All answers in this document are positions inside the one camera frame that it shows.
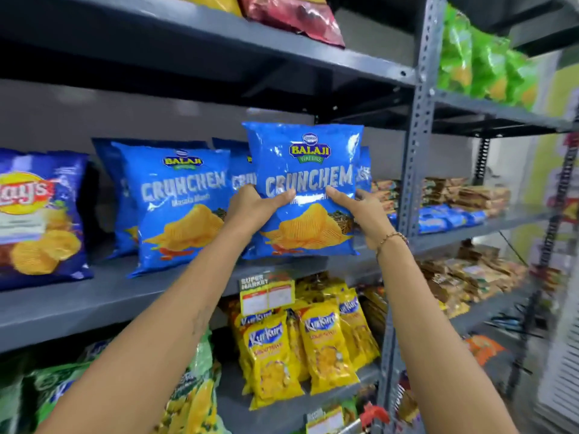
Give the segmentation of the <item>dark blue chip bag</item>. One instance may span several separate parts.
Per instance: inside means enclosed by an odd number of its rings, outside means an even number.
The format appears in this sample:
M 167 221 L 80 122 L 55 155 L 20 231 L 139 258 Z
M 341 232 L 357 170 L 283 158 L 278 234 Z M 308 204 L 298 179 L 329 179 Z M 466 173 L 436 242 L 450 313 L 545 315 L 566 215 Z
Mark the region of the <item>dark blue chip bag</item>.
M 76 204 L 88 160 L 0 147 L 0 291 L 93 277 Z

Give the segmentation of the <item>black metal rack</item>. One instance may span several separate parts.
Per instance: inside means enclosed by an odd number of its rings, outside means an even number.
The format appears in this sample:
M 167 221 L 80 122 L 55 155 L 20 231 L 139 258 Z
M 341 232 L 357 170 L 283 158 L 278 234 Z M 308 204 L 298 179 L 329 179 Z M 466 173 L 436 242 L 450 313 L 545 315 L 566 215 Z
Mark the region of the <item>black metal rack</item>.
M 524 367 L 524 361 L 527 354 L 527 342 L 534 328 L 535 315 L 539 305 L 541 292 L 546 283 L 546 273 L 551 257 L 553 254 L 556 234 L 559 230 L 563 219 L 563 208 L 568 196 L 568 189 L 570 187 L 572 174 L 574 171 L 575 160 L 577 159 L 577 152 L 579 152 L 579 132 L 571 132 L 567 134 L 568 149 L 563 159 L 562 168 L 558 179 L 556 188 L 554 205 L 552 207 L 553 214 L 549 218 L 546 228 L 546 234 L 542 242 L 541 251 L 539 255 L 539 264 L 536 267 L 533 279 L 538 285 L 533 288 L 527 305 L 524 308 L 524 315 L 520 323 L 520 344 L 519 352 L 513 362 L 509 380 L 505 386 L 504 396 L 508 401 L 513 401 L 515 391 L 519 385 L 520 374 Z

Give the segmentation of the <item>yellow shelf price tag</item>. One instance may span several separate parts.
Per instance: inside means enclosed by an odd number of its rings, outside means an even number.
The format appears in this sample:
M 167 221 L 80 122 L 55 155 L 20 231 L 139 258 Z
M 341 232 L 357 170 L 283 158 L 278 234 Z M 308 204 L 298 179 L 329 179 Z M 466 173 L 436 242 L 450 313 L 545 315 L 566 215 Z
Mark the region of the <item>yellow shelf price tag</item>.
M 264 313 L 295 301 L 295 280 L 284 271 L 241 278 L 238 286 L 242 316 Z
M 337 434 L 345 427 L 343 407 L 339 404 L 306 415 L 306 434 Z

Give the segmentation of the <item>stack of brown biscuit packets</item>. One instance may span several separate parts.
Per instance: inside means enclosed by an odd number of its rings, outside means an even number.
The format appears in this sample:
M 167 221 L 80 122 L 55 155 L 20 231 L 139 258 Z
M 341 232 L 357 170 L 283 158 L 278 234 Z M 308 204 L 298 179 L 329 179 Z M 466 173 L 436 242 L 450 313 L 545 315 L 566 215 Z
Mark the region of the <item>stack of brown biscuit packets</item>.
M 505 186 L 470 186 L 467 178 L 423 179 L 420 208 L 454 208 L 467 212 L 483 211 L 488 217 L 496 217 L 509 206 L 511 191 Z M 402 196 L 400 180 L 380 180 L 371 183 L 375 194 L 387 213 L 398 210 Z

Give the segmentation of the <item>green white snack bag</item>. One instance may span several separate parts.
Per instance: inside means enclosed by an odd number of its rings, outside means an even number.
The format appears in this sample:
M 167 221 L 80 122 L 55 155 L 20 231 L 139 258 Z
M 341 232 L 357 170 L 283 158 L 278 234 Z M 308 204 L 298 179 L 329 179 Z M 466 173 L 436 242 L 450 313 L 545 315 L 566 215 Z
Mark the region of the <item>green white snack bag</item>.
M 33 427 L 42 423 L 58 400 L 88 369 L 91 362 L 69 363 L 34 370 L 25 378 L 34 403 Z

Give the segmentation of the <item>orange snack packet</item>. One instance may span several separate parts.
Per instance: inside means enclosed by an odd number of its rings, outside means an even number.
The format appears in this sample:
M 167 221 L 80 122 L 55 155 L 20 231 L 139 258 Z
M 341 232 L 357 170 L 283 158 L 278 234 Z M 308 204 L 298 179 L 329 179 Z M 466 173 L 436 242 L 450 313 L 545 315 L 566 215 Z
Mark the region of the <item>orange snack packet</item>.
M 481 367 L 485 366 L 490 359 L 505 351 L 502 345 L 485 335 L 469 335 L 464 339 L 464 342 Z

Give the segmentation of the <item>green yellow snack bag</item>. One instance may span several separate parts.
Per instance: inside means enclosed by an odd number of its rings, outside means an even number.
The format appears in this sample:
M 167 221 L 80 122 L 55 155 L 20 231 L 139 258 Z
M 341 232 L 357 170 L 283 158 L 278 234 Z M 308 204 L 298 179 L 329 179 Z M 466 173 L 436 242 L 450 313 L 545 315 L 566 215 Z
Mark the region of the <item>green yellow snack bag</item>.
M 213 356 L 210 339 L 207 329 L 150 434 L 232 434 L 218 415 L 221 364 Z

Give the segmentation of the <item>white louvred panel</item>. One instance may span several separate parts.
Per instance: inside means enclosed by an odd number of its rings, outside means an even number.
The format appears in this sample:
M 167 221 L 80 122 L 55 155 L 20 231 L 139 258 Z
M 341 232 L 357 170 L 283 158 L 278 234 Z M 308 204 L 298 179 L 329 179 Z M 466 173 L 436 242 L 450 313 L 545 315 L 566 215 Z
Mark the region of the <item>white louvred panel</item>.
M 579 285 L 568 288 L 539 384 L 538 411 L 569 434 L 579 434 Z

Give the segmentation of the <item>person's right forearm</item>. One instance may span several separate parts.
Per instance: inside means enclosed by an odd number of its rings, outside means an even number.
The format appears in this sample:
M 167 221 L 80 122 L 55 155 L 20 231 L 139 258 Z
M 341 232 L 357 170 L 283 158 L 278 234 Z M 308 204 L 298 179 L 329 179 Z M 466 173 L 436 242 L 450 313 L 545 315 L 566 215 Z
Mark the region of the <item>person's right forearm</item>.
M 377 253 L 390 314 L 427 434 L 519 434 L 502 398 L 396 236 Z

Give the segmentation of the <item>person's right hand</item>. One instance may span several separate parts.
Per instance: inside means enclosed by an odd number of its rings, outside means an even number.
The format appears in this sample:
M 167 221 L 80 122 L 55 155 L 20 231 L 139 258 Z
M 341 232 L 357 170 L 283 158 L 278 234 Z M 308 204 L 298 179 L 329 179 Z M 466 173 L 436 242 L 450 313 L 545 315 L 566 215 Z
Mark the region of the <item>person's right hand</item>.
M 356 189 L 356 200 L 358 201 L 358 212 L 351 213 L 354 221 L 364 233 L 367 246 L 379 253 L 385 242 L 400 233 L 396 231 L 380 201 L 370 192 Z

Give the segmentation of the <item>row of yellow snack packets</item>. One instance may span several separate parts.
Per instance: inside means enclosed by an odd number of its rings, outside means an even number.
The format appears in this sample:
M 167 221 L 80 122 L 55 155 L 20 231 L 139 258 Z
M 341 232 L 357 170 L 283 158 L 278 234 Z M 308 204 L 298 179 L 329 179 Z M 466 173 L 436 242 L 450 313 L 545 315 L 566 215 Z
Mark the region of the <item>row of yellow snack packets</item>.
M 357 291 L 329 272 L 293 284 L 294 302 L 242 314 L 239 299 L 224 300 L 237 345 L 250 411 L 359 383 L 357 372 L 380 354 Z

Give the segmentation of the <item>person's left hand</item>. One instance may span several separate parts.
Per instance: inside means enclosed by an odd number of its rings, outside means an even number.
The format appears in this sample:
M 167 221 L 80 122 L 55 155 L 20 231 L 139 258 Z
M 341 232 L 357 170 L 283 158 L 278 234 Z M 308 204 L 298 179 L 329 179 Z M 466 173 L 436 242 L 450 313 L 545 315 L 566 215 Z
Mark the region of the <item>person's left hand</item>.
M 223 231 L 249 242 L 278 210 L 268 209 L 267 199 L 262 198 L 252 184 L 241 187 L 230 200 Z

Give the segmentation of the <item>person's left forearm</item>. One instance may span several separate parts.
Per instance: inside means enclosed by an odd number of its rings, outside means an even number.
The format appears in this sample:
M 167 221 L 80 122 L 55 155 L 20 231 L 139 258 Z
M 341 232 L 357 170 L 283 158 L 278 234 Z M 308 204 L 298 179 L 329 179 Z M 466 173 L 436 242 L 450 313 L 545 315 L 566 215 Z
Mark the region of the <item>person's left forearm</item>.
M 258 228 L 248 218 L 232 216 L 64 392 L 35 434 L 148 434 L 162 418 L 237 259 Z

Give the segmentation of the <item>red snack bag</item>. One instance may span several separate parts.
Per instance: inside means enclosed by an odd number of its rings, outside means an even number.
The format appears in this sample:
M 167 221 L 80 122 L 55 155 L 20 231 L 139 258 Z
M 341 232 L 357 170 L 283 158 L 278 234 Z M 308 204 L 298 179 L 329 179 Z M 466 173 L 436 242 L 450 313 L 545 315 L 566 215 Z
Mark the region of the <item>red snack bag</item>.
M 326 0 L 238 0 L 244 16 L 338 48 L 345 43 Z

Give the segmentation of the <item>grey metal shelf rack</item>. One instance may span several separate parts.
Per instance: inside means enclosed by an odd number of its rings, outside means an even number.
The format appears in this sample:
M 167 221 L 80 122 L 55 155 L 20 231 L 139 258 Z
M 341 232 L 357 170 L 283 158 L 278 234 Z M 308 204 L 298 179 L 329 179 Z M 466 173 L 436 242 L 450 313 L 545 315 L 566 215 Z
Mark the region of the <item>grey metal shelf rack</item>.
M 335 98 L 384 104 L 378 93 L 418 93 L 416 68 L 340 50 L 183 0 L 0 0 L 0 79 L 191 99 L 332 119 Z M 354 86 L 379 86 L 378 93 Z M 127 279 L 120 264 L 93 279 L 0 294 L 23 322 L 0 322 L 2 350 L 125 322 L 160 296 L 182 269 Z
M 436 125 L 435 107 L 463 110 L 481 119 L 463 124 L 458 135 L 480 138 L 475 167 L 475 184 L 482 184 L 487 160 L 484 153 L 491 140 L 500 137 L 526 137 L 539 134 L 579 132 L 579 106 L 572 122 L 536 115 L 523 108 L 499 104 L 487 99 L 437 88 L 438 65 L 441 54 L 444 14 L 447 0 L 420 0 L 415 28 L 415 77 L 411 109 L 406 120 L 405 151 L 402 164 L 402 200 L 397 214 L 397 227 L 409 240 L 411 250 L 417 252 L 419 191 L 424 178 L 423 167 L 429 149 L 432 128 Z

